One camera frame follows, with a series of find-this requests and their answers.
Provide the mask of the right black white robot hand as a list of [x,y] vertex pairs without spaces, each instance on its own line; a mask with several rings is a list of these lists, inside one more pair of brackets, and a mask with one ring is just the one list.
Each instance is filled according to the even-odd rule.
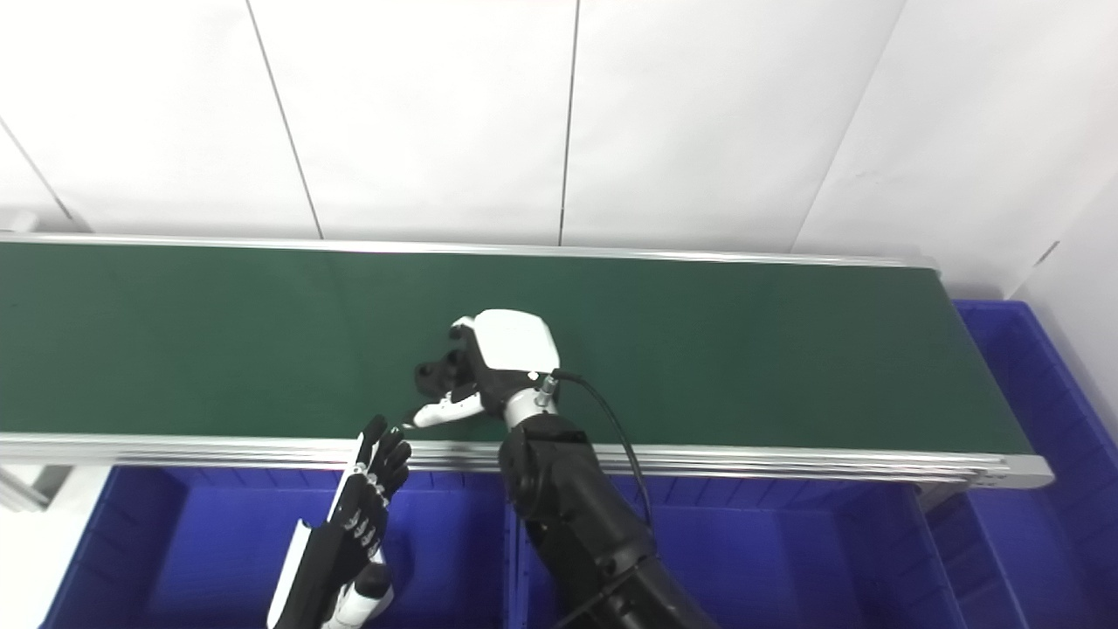
[[434,427],[463,419],[502,419],[508,430],[536,414],[555,414],[560,358],[547,323],[518,309],[486,309],[451,326],[454,347],[420,363],[415,384],[432,402],[406,419]]

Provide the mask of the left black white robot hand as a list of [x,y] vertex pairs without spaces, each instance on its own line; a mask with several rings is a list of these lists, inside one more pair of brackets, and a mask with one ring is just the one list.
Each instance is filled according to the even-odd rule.
[[363,628],[391,604],[383,537],[410,457],[402,430],[386,418],[376,414],[363,427],[324,521],[294,528],[267,628]]

